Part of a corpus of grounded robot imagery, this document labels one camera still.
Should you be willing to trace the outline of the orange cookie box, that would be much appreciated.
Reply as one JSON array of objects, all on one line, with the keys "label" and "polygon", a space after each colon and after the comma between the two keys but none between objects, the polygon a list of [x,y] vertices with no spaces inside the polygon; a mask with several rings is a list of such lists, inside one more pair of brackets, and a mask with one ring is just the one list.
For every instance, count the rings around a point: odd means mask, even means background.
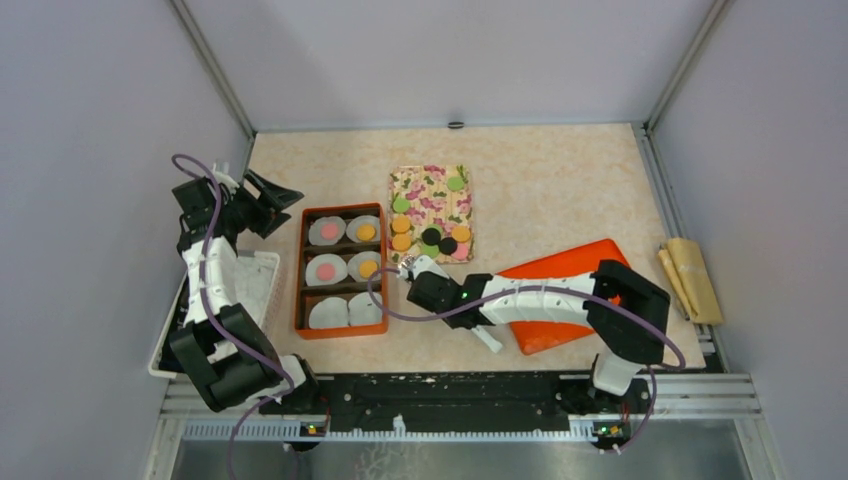
[{"label": "orange cookie box", "polygon": [[388,318],[387,242],[378,203],[307,208],[301,214],[293,326],[305,340],[377,336]]}]

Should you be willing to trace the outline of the floral tray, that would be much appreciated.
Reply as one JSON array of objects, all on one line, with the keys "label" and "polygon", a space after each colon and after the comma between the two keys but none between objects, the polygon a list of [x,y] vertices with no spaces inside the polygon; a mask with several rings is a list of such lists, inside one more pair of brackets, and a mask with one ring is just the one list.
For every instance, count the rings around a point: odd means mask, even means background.
[{"label": "floral tray", "polygon": [[[452,176],[462,176],[465,188],[460,192],[451,192],[446,181]],[[411,208],[405,214],[397,214],[392,210],[392,201],[402,196],[411,203]],[[401,166],[395,168],[389,175],[389,205],[388,205],[388,258],[397,263],[407,254],[421,255],[423,244],[421,233],[429,227],[439,228],[442,238],[451,237],[451,230],[457,225],[465,225],[472,232],[469,244],[469,258],[466,261],[456,261],[451,256],[441,255],[439,264],[468,263],[474,258],[475,233],[473,228],[473,204],[471,189],[471,174],[467,166],[454,165],[419,165]],[[411,221],[411,229],[407,234],[412,238],[412,246],[406,252],[392,249],[391,240],[395,235],[391,222],[396,215],[406,215]]]}]

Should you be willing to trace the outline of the orange box lid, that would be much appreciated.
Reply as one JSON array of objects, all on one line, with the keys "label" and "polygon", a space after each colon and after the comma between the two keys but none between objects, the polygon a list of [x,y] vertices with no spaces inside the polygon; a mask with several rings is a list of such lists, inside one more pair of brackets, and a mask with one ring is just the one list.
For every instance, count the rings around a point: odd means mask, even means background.
[{"label": "orange box lid", "polygon": [[[524,264],[501,270],[500,276],[517,279],[572,277],[592,273],[602,260],[630,263],[612,239],[602,239]],[[510,329],[524,355],[534,355],[594,334],[589,327],[545,322],[520,322]]]}]

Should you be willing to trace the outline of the metal tongs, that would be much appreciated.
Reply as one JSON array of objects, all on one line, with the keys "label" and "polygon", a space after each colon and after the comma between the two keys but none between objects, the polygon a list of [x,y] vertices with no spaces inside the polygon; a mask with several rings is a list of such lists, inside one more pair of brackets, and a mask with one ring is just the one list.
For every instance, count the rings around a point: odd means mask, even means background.
[{"label": "metal tongs", "polygon": [[[435,260],[427,255],[407,254],[398,262],[398,268],[399,273],[397,276],[408,283],[410,289],[413,289],[415,285],[423,286],[425,284],[423,280],[419,279],[424,273],[432,273],[442,281],[448,282],[451,286],[459,287],[459,284]],[[502,343],[486,332],[482,326],[472,325],[468,326],[467,329],[493,353],[499,353],[502,350]]]}]

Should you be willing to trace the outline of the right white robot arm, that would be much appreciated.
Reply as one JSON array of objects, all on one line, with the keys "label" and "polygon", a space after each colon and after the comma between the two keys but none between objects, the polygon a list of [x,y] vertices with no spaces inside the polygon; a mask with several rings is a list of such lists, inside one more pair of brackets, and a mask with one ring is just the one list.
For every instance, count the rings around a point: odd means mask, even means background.
[{"label": "right white robot arm", "polygon": [[494,353],[502,348],[487,331],[494,326],[542,322],[591,329],[604,346],[586,397],[600,412],[622,404],[634,376],[661,364],[674,347],[666,334],[669,294],[616,260],[571,277],[472,274],[457,282],[431,258],[417,256],[405,258],[397,275],[409,285],[408,302],[452,329],[471,331]]}]

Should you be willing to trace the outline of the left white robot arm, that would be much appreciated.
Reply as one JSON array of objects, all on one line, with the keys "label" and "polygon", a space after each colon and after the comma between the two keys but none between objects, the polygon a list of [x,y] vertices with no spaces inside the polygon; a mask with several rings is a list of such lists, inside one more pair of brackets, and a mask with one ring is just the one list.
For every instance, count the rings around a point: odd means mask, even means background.
[{"label": "left white robot arm", "polygon": [[198,167],[189,181],[173,188],[180,207],[177,251],[187,269],[188,293],[183,323],[167,336],[170,351],[206,406],[220,412],[256,398],[274,400],[297,413],[319,404],[320,386],[308,362],[281,356],[238,301],[238,236],[250,231],[262,238],[289,220],[287,208],[303,195],[270,182],[252,170],[243,180]]}]

